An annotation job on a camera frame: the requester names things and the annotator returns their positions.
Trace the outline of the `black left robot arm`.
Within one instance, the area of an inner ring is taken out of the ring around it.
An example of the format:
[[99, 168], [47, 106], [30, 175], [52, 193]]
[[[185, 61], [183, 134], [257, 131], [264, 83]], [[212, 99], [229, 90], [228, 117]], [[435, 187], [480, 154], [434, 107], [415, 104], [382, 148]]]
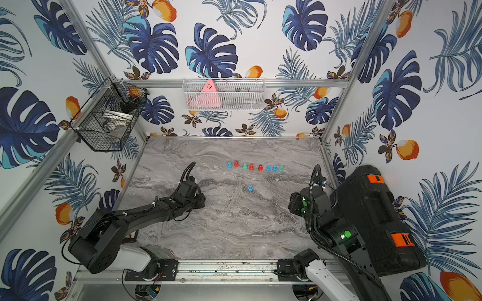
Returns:
[[179, 183], [171, 196], [156, 197], [151, 204], [109, 211], [99, 208], [70, 239], [68, 251], [92, 274], [103, 272], [119, 257], [123, 239], [156, 223], [174, 220], [205, 207], [206, 197], [193, 181]]

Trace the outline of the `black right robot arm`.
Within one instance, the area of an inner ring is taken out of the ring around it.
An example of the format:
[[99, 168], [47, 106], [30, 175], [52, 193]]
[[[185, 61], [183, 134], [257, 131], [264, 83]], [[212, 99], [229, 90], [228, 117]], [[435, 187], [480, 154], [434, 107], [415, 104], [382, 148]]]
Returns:
[[304, 219], [312, 241], [337, 260], [355, 292], [333, 276], [312, 249], [294, 256], [295, 277], [316, 284], [331, 300], [390, 300], [372, 265], [364, 239], [354, 223], [336, 214], [337, 204], [336, 193], [329, 196], [322, 188], [305, 188], [300, 193], [292, 193], [288, 209]]

